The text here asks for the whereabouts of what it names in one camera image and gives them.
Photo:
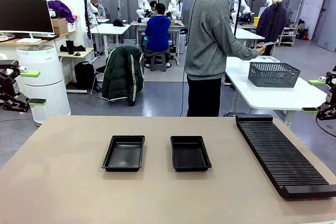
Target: cup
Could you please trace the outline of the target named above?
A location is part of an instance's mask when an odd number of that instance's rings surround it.
[[[68,49],[68,53],[70,55],[73,55],[74,54],[74,51],[73,51],[73,48],[74,48],[74,41],[73,40],[66,40],[65,43],[67,44],[67,49]]]

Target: man's hand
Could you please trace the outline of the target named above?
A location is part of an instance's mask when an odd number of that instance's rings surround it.
[[[262,55],[266,50],[266,46],[256,48],[256,50],[258,51],[258,55]]]

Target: purple bag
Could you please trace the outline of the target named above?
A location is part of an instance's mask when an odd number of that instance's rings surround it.
[[[75,19],[73,18],[70,9],[61,1],[59,0],[48,1],[48,6],[50,9],[53,9],[55,13],[58,14],[61,18],[65,18],[67,22],[69,23],[75,22]]]

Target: hair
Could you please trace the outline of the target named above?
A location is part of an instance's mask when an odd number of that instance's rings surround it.
[[[164,15],[164,12],[166,11],[166,7],[162,3],[158,3],[155,7],[155,10],[157,10],[158,14]]]
[[[151,3],[149,4],[151,7],[155,7],[155,5],[157,4],[157,2],[155,0],[151,1]]]

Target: white cylindrical air purifier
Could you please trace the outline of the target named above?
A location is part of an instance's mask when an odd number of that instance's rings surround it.
[[[61,65],[52,45],[27,45],[17,48],[18,61],[28,70],[39,70],[38,78],[24,77],[29,98],[46,99],[45,105],[32,107],[33,119],[44,123],[52,115],[70,115]]]

